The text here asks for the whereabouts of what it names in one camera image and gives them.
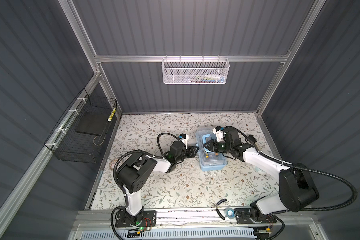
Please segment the light blue plastic toolbox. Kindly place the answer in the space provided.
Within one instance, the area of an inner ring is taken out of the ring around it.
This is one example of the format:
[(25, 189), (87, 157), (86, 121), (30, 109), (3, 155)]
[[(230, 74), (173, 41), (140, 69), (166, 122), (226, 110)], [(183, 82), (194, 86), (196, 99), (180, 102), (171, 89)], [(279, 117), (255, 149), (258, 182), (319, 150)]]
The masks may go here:
[(196, 140), (200, 168), (203, 172), (222, 170), (227, 165), (227, 159), (223, 154), (210, 150), (211, 144), (208, 144), (208, 148), (204, 145), (211, 140), (214, 143), (217, 137), (212, 129), (200, 128), (196, 131)]

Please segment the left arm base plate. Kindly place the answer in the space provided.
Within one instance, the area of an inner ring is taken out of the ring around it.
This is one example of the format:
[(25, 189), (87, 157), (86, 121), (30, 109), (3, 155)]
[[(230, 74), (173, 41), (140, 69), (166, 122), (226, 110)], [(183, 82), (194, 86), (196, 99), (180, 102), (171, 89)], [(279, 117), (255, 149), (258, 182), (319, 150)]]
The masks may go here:
[(115, 214), (115, 226), (127, 227), (154, 227), (156, 225), (157, 211), (140, 211), (136, 216), (130, 215), (126, 210), (120, 210)]

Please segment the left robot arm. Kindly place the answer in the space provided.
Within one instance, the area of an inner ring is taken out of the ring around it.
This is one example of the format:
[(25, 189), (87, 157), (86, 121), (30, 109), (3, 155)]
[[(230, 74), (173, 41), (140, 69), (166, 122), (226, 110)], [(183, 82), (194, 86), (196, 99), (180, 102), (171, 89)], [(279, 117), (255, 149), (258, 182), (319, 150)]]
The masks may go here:
[(172, 143), (169, 151), (160, 156), (143, 150), (133, 150), (122, 155), (114, 166), (113, 177), (125, 197), (128, 215), (142, 215), (144, 207), (141, 189), (153, 172), (170, 173), (186, 159), (194, 158), (199, 149), (177, 140)]

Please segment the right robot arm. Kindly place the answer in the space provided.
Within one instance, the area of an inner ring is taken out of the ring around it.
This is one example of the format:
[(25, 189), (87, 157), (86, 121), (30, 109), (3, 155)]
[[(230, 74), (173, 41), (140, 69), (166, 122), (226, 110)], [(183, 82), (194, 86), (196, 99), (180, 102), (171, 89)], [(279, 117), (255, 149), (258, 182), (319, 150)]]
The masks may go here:
[(214, 153), (231, 154), (233, 158), (251, 164), (279, 183), (276, 194), (261, 197), (250, 205), (250, 215), (256, 221), (280, 212), (299, 212), (316, 201), (320, 194), (309, 171), (288, 167), (285, 162), (264, 154), (252, 135), (245, 135), (235, 127), (216, 127), (216, 138), (203, 147)]

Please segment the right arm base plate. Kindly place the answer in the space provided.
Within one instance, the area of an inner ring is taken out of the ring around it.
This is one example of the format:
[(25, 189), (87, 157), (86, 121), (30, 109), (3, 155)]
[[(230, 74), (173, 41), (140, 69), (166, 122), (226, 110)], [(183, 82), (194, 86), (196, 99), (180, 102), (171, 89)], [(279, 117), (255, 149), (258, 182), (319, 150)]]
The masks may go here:
[(275, 224), (277, 222), (275, 217), (271, 215), (264, 215), (257, 209), (252, 208), (235, 208), (235, 218), (238, 224)]

